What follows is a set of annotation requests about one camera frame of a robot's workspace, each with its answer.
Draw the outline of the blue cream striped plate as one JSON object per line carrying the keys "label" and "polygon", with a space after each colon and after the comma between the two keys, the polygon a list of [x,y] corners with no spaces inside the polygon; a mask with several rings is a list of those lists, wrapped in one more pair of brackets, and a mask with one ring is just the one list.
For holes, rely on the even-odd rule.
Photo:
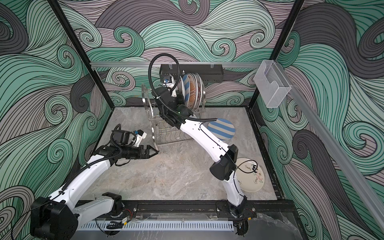
{"label": "blue cream striped plate", "polygon": [[188,74],[184,75],[182,80],[183,80],[183,86],[184,86],[184,90],[185,90],[184,102],[185,102],[185,105],[187,106],[189,99],[190,99],[190,80],[189,80]]}

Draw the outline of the white plate red characters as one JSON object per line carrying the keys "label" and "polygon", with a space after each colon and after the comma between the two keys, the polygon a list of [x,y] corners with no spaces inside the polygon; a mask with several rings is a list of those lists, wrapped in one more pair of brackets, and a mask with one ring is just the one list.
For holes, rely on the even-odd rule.
{"label": "white plate red characters", "polygon": [[205,85],[204,85],[204,82],[201,78],[200,75],[199,76],[199,79],[200,79],[200,83],[201,83],[201,101],[200,101],[200,105],[202,108],[204,108],[205,106],[205,101],[206,101],[206,91],[205,91]]}

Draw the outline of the cream plate small drawings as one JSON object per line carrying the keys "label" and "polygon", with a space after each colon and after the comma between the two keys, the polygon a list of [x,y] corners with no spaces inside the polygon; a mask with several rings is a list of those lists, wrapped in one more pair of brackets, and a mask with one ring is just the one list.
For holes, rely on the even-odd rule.
{"label": "cream plate small drawings", "polygon": [[237,181],[243,191],[255,193],[263,188],[266,181],[265,174],[255,160],[238,158],[236,165]]}

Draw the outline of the sunburst plate red green rim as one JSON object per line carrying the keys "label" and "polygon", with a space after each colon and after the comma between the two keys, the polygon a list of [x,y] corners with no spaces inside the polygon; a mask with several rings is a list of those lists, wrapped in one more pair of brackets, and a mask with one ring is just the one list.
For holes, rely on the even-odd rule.
{"label": "sunburst plate red green rim", "polygon": [[180,77],[176,78],[176,77],[170,75],[169,86],[171,88],[170,93],[171,93],[172,97],[175,97],[175,98],[177,97],[179,82],[180,82]]}

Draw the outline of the white plate teal red rim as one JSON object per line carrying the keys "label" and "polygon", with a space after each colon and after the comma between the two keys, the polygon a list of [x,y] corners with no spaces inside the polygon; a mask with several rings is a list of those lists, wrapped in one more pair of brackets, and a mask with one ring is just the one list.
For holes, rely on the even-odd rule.
{"label": "white plate teal red rim", "polygon": [[183,82],[183,78],[180,76],[179,83],[178,83],[178,91],[183,97],[183,101],[185,100],[185,86]]}

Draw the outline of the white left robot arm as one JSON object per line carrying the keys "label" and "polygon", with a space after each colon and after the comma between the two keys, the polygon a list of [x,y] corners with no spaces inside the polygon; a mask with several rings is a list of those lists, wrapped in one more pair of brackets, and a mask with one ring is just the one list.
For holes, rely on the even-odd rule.
{"label": "white left robot arm", "polygon": [[102,215],[123,216],[122,197],[110,192],[77,206],[87,189],[119,159],[143,160],[158,154],[150,145],[122,148],[101,146],[87,164],[49,197],[37,198],[31,206],[30,234],[46,240],[69,240],[83,225]]}

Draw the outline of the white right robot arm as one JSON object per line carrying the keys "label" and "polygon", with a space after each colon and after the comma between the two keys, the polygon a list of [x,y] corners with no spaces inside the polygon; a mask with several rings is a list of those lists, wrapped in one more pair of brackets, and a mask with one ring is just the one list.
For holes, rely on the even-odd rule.
{"label": "white right robot arm", "polygon": [[216,119],[195,118],[194,113],[181,104],[177,97],[173,97],[166,87],[151,87],[151,89],[160,117],[168,125],[189,135],[213,159],[210,172],[222,181],[231,214],[234,217],[242,216],[248,199],[237,181],[238,147],[222,142],[203,125],[204,122],[213,122]]}

